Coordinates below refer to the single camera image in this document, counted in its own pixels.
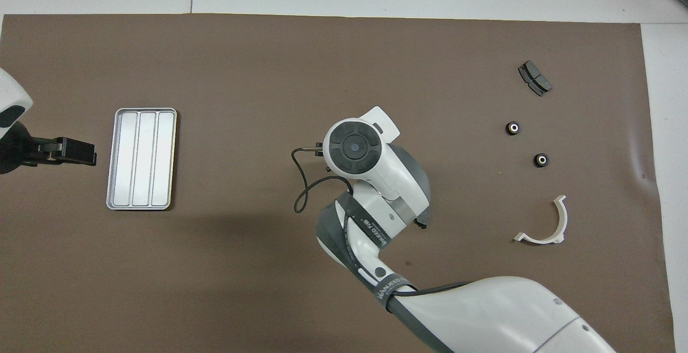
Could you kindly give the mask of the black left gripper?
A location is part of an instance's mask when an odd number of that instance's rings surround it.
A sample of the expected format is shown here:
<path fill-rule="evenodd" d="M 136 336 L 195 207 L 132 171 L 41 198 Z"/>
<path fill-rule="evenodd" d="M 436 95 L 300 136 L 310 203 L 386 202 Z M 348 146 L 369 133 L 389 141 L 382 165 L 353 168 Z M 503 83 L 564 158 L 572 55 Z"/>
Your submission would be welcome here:
<path fill-rule="evenodd" d="M 44 152 L 41 150 L 42 145 L 49 145 L 52 149 L 61 145 L 61 149 L 59 153 L 54 153 L 53 150 Z M 20 166 L 36 167 L 38 164 L 59 165 L 62 163 L 96 166 L 95 145 L 67 137 L 56 139 L 32 137 L 20 122 L 14 123 L 2 137 L 1 174 L 8 174 Z"/>

